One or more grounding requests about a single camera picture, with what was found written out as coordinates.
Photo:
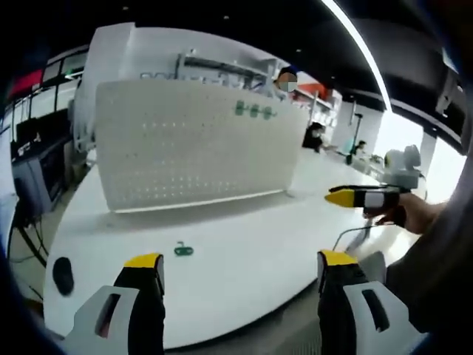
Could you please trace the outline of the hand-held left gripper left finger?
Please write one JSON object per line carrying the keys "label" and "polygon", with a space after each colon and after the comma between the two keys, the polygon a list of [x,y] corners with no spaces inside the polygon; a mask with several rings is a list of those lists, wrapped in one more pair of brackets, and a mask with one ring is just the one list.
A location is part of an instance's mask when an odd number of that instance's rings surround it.
{"label": "hand-held left gripper left finger", "polygon": [[125,262],[113,285],[96,291],[75,313],[65,354],[163,354],[164,258]]}

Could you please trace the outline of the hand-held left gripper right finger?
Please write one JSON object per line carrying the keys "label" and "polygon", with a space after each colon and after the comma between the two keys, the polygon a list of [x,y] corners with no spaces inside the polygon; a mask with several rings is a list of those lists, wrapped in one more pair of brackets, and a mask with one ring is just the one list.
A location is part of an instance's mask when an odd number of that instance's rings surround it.
{"label": "hand-held left gripper right finger", "polygon": [[426,339],[408,308],[358,260],[323,249],[317,254],[318,316],[323,354],[414,354]]}

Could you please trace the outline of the person's right hand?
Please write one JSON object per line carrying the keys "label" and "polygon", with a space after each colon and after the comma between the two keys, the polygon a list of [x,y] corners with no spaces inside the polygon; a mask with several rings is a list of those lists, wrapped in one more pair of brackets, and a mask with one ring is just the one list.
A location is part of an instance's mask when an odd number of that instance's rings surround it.
{"label": "person's right hand", "polygon": [[395,208],[381,213],[377,226],[395,225],[413,234],[423,234],[432,222],[431,206],[414,194],[401,194]]}

